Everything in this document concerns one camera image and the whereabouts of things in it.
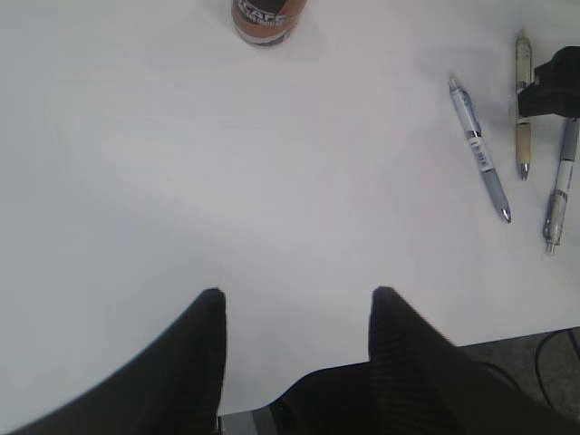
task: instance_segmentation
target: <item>pen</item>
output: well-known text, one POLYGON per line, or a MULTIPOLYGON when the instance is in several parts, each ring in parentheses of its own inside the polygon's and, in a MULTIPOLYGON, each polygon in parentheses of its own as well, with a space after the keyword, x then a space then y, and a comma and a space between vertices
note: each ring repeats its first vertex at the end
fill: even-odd
POLYGON ((468 138, 471 150, 475 155, 479 172, 491 197, 491 202, 493 202, 493 206, 499 215, 509 223, 511 222, 511 211, 508 199, 504 189, 501 187, 498 173, 493 166, 486 144, 481 137, 481 127, 479 127, 478 119, 471 106, 471 99, 467 91, 453 75, 449 77, 449 94, 459 116, 461 126, 468 138))
POLYGON ((572 182, 572 171, 574 170, 574 160, 576 148, 578 146, 578 119, 567 119, 564 127, 564 138, 562 140, 562 150, 560 151, 560 166, 556 178, 556 189, 550 200, 546 224, 544 226, 544 237, 546 238, 547 253, 552 256, 556 247, 560 245, 562 229, 564 228, 564 214, 568 203, 568 192, 572 182))
MULTIPOLYGON (((532 82, 532 45, 522 30, 516 40, 516 92, 522 90, 532 82)), ((516 158, 519 175, 527 179, 532 161, 532 131, 527 118, 517 113, 516 124, 516 158)))

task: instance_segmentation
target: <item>gray floor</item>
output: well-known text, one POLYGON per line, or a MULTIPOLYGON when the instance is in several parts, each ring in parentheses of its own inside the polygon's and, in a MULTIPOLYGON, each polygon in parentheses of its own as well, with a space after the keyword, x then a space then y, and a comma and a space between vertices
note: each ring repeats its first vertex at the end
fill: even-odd
MULTIPOLYGON (((546 336, 547 333, 542 333, 475 344, 464 347, 463 350, 475 361, 501 367, 517 381, 526 394, 546 403, 534 370, 536 348, 546 336)), ((580 341, 580 330, 575 332, 575 337, 580 341)), ((540 371, 554 408, 568 417, 580 420, 580 359, 566 333, 554 337, 546 344, 541 353, 540 371)), ((223 418, 223 422, 227 435, 276 435, 267 408, 228 415, 223 418)))

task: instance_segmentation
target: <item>pen grip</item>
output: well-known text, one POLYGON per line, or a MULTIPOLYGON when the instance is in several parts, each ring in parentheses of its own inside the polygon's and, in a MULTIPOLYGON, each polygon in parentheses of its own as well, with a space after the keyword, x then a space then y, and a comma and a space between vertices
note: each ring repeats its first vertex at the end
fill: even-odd
POLYGON ((493 207, 498 212, 500 212, 502 209, 509 209, 508 199, 506 198, 504 189, 501 187, 501 182, 499 181, 498 173, 496 170, 492 169, 487 172, 482 172, 481 177, 483 178, 483 182, 488 189, 491 202, 493 202, 493 207))
POLYGON ((532 128, 529 122, 516 126, 517 163, 528 163, 532 160, 532 128))

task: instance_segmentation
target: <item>black cable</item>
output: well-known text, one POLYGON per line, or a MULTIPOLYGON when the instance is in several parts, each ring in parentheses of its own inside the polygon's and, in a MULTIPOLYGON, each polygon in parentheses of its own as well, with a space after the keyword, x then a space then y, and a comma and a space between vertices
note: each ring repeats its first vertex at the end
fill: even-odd
POLYGON ((522 390, 522 387, 519 386, 519 383, 517 383, 514 377, 511 374, 509 374, 506 370, 499 367, 498 365, 485 361, 477 361, 477 365, 483 367, 484 369, 488 369, 491 370, 492 372, 500 374, 501 376, 506 378, 506 380, 512 385, 512 387, 514 387, 519 392, 524 392, 522 390))
POLYGON ((565 329, 562 331, 554 331, 553 333, 549 333, 546 337, 544 337, 542 339, 540 344, 537 346, 536 352, 534 354, 534 369, 536 370, 537 384, 539 385, 540 391, 542 392, 542 395, 544 396, 544 400, 546 400, 546 403, 552 409, 554 409, 554 405, 552 404, 552 401, 550 401, 550 398, 547 395, 546 387, 544 386, 544 381, 542 381, 542 374, 540 373, 540 354, 542 353, 542 349, 544 348, 544 346, 550 340, 552 340, 554 337, 558 336, 559 334, 565 333, 566 331, 569 331, 569 330, 565 329))

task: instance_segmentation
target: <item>can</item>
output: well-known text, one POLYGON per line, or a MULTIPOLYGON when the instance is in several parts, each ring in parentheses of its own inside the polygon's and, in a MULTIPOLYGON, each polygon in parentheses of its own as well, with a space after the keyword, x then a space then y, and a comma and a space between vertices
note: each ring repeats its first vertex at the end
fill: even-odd
POLYGON ((294 30, 306 0, 233 0, 237 32, 246 42, 276 45, 294 30))

